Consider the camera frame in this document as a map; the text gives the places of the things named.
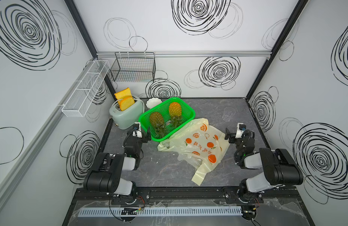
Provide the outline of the green-brown pineapple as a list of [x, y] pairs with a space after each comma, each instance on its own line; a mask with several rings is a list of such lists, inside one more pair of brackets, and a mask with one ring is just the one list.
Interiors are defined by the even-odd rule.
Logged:
[[163, 138], [168, 133], [162, 114], [153, 112], [150, 114], [149, 120], [157, 135], [157, 138]]

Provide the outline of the yellow-orange pineapple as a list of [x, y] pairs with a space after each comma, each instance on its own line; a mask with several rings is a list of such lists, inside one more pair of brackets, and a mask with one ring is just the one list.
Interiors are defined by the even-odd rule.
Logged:
[[177, 128], [182, 120], [182, 107], [179, 103], [173, 102], [169, 106], [169, 114], [173, 127]]

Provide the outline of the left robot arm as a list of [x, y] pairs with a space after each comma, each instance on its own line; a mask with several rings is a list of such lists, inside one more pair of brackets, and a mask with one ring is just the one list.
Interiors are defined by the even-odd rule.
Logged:
[[137, 187], [135, 182], [121, 177], [123, 171], [135, 171], [139, 168], [142, 145], [151, 140], [151, 131], [133, 127], [127, 132], [123, 142], [124, 153], [99, 153], [88, 171], [83, 188], [90, 192], [108, 193], [124, 197], [127, 203], [135, 203]]

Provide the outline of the yellow printed plastic bag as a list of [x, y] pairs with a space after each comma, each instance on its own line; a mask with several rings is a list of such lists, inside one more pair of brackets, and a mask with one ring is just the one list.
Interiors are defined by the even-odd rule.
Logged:
[[194, 119], [158, 145], [162, 152], [177, 152], [196, 172], [191, 179], [201, 185], [205, 176], [222, 161], [229, 147], [225, 133], [209, 124], [208, 119]]

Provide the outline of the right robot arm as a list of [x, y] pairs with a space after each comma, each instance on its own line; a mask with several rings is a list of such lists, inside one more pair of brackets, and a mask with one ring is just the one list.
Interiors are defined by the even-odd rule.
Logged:
[[245, 124], [238, 124], [235, 133], [226, 129], [224, 139], [236, 147], [233, 157], [237, 166], [263, 170], [241, 181], [236, 194], [242, 203], [249, 203], [252, 195], [266, 190], [303, 183], [303, 173], [286, 149], [260, 148], [255, 151], [255, 133], [248, 130]]

